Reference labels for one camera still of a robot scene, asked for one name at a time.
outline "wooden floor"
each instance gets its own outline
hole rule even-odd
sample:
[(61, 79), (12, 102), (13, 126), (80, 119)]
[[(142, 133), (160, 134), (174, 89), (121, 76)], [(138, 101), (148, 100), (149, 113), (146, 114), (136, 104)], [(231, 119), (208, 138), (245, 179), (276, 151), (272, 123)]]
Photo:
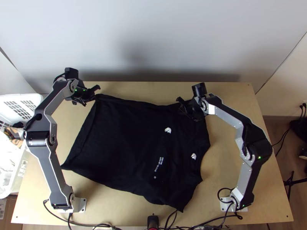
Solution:
[[(269, 132), (272, 143), (276, 143), (282, 134), (288, 129), (289, 121), (282, 120), (265, 120), (267, 130)], [(280, 151), (277, 161), (281, 171), (283, 180), (287, 180), (291, 171), (295, 171), (294, 180), (306, 177), (304, 169), (306, 160), (298, 158), (299, 148), (303, 146), (301, 141), (292, 131), (287, 134), (284, 146)], [(294, 222), (287, 223), (271, 223), (271, 230), (305, 230), (307, 229), (307, 183), (296, 184), (292, 187), (290, 205), (294, 217)], [(230, 226), (234, 230), (267, 230), (266, 224), (257, 225), (233, 225)], [(23, 230), (66, 230), (66, 226), (45, 226), (45, 225), (23, 225)], [(73, 227), (75, 230), (85, 230), (90, 228)], [(143, 230), (143, 228), (129, 227), (125, 230)]]

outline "black cable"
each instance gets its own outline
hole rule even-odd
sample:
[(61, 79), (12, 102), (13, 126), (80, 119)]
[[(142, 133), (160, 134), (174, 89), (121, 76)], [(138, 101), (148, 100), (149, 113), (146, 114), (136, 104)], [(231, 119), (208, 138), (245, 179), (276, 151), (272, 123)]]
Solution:
[[(172, 217), (172, 215), (174, 215), (174, 214), (175, 214), (174, 220), (173, 220), (173, 222), (170, 224), (170, 226), (168, 227), (167, 224), (168, 224), (170, 218)], [(172, 212), (172, 213), (167, 217), (167, 220), (166, 220), (166, 222), (165, 222), (164, 230), (169, 230), (169, 229), (172, 227), (172, 225), (174, 224), (176, 218), (177, 218), (177, 210), (175, 210), (174, 212)]]
[(223, 224), (224, 224), (224, 222), (225, 222), (225, 220), (226, 220), (227, 213), (228, 213), (230, 207), (231, 207), (233, 204), (234, 204), (234, 203), (233, 203), (233, 201), (232, 201), (232, 203), (228, 206), (228, 208), (227, 208), (227, 210), (226, 210), (226, 212), (225, 212), (224, 219), (223, 219), (222, 223), (218, 226), (219, 228), (221, 228), (221, 227), (223, 226)]
[(23, 130), (27, 131), (28, 128), (30, 128), (30, 126), (32, 125), (32, 123), (35, 121), (35, 120), (40, 120), (42, 119), (42, 115), (40, 113), (37, 113), (35, 114), (33, 117), (31, 117), (30, 120), (27, 121), (27, 123), (25, 124)]
[(69, 215), (68, 215), (68, 221), (67, 221), (67, 224), (68, 224), (68, 228), (69, 228), (69, 230), (72, 230), (71, 229), (71, 227), (70, 227), (70, 218), (71, 218), (71, 216), (73, 215), (73, 213), (71, 212)]
[(221, 198), (220, 198), (220, 192), (221, 191), (223, 191), (223, 190), (225, 190), (225, 189), (227, 189), (227, 190), (229, 190), (230, 192), (232, 191), (232, 189), (230, 189), (230, 188), (221, 188), (219, 191), (218, 191), (218, 199), (219, 199), (219, 201), (220, 202), (222, 202), (222, 203), (224, 203), (224, 204), (229, 204), (229, 203), (233, 203), (233, 201), (223, 201)]
[[(300, 105), (300, 109), (302, 110), (302, 112), (301, 112), (301, 114), (300, 114), (299, 119), (301, 119), (302, 116), (303, 116), (303, 106), (302, 106), (302, 105)], [(290, 128), (291, 128), (291, 127), (289, 127), (289, 128), (284, 132), (284, 134), (281, 136), (281, 139), (280, 139), (278, 142), (276, 142), (275, 144), (273, 144), (272, 146), (277, 145), (278, 143), (280, 143), (280, 142), (284, 139), (284, 137), (287, 135), (287, 133), (289, 132)]]
[(284, 145), (285, 137), (284, 137), (284, 139), (282, 140), (281, 146), (280, 146), (280, 148), (278, 149), (278, 151), (276, 152), (275, 157), (277, 157), (277, 155), (279, 154), (279, 152), (280, 152), (282, 146)]
[(303, 105), (303, 106), (304, 106), (304, 108), (305, 108), (305, 113), (304, 113), (304, 116), (303, 116), (303, 117), (305, 117), (305, 115), (306, 115), (306, 107), (307, 107), (307, 105), (306, 105), (306, 103), (303, 103), (302, 105)]
[(65, 73), (60, 74), (59, 76), (56, 76), (55, 79), (53, 80), (53, 83), (56, 82), (56, 80), (58, 80), (60, 77), (62, 77), (63, 75), (65, 75)]
[(70, 218), (68, 217), (69, 220), (65, 220), (65, 219), (62, 219), (61, 217), (58, 217), (57, 215), (53, 214), (46, 206), (46, 203), (48, 202), (49, 200), (44, 200), (43, 201), (43, 205), (45, 207), (45, 209), (51, 214), (53, 215), (54, 217), (58, 218), (59, 220), (62, 220), (66, 223), (69, 223), (69, 224), (74, 224), (74, 225), (77, 225), (77, 226), (83, 226), (83, 227), (107, 227), (107, 228), (113, 228), (115, 230), (122, 230), (118, 227), (115, 227), (115, 226), (112, 226), (112, 225), (109, 225), (109, 224), (106, 224), (106, 223), (99, 223), (97, 225), (94, 225), (94, 224), (81, 224), (81, 223), (76, 223), (76, 222), (72, 222), (70, 221)]

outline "tripod leg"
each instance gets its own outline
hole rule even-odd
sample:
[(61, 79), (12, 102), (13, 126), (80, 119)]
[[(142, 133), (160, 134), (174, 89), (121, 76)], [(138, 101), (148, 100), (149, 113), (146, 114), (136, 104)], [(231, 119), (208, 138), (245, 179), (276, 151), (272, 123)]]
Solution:
[(288, 185), (288, 193), (287, 193), (287, 197), (288, 200), (290, 200), (290, 195), (291, 195), (291, 187), (292, 187), (292, 180), (293, 180), (293, 175), (294, 175), (294, 171), (291, 172), (291, 177), (286, 181), (286, 183), (284, 183), (285, 185)]

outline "white wall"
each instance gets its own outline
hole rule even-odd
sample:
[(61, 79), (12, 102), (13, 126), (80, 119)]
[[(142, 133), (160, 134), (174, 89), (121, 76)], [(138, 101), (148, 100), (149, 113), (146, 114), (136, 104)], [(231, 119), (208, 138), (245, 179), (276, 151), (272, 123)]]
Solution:
[(307, 35), (256, 94), (263, 115), (300, 116), (307, 103)]
[[(0, 7), (0, 46), (42, 93), (65, 67), (85, 79), (154, 69), (174, 75), (138, 80), (245, 81), (257, 91), (305, 33), (306, 12), (306, 0), (11, 0)], [(200, 75), (180, 77), (190, 72)]]
[(35, 93), (33, 88), (0, 52), (0, 95)]

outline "white logo on shirt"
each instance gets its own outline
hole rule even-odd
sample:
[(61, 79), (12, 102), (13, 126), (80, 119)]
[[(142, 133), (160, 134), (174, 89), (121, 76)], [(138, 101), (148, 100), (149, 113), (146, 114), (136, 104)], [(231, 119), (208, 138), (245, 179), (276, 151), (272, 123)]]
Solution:
[(192, 159), (196, 160), (196, 154), (195, 154), (195, 153), (193, 153), (193, 154), (191, 155), (191, 157), (192, 157)]
[(171, 133), (172, 132), (172, 129), (170, 127), (167, 127), (164, 132), (167, 132), (167, 133)]

